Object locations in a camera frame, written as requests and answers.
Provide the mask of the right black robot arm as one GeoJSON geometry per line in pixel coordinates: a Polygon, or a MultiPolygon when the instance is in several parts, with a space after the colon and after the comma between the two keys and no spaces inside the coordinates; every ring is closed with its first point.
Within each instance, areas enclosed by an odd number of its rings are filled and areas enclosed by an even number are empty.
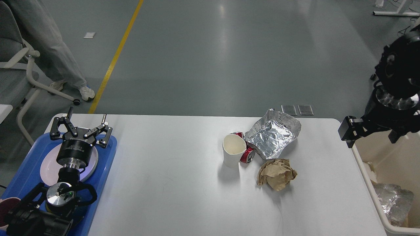
{"type": "Polygon", "coordinates": [[[364,115],[346,116],[338,129],[348,148],[359,138],[376,132],[389,130],[388,138],[394,144],[407,133],[419,131],[419,51],[419,26],[384,46],[371,76],[373,91],[364,115]]]}

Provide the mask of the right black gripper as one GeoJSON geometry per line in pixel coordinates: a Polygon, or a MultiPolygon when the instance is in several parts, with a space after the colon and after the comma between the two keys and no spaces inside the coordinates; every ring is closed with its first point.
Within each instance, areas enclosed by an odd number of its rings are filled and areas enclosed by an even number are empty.
{"type": "Polygon", "coordinates": [[[356,140],[376,132],[376,125],[391,129],[388,138],[395,144],[408,132],[419,131],[419,93],[399,98],[383,86],[377,86],[369,97],[362,118],[346,116],[338,128],[340,139],[351,149],[356,140]]]}

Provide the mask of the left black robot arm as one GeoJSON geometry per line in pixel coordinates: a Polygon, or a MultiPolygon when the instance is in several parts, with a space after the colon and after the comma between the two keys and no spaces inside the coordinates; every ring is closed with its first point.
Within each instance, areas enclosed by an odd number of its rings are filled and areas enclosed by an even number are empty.
{"type": "Polygon", "coordinates": [[[103,115],[75,127],[72,109],[33,144],[1,197],[2,236],[86,236],[116,153],[103,115]]]}

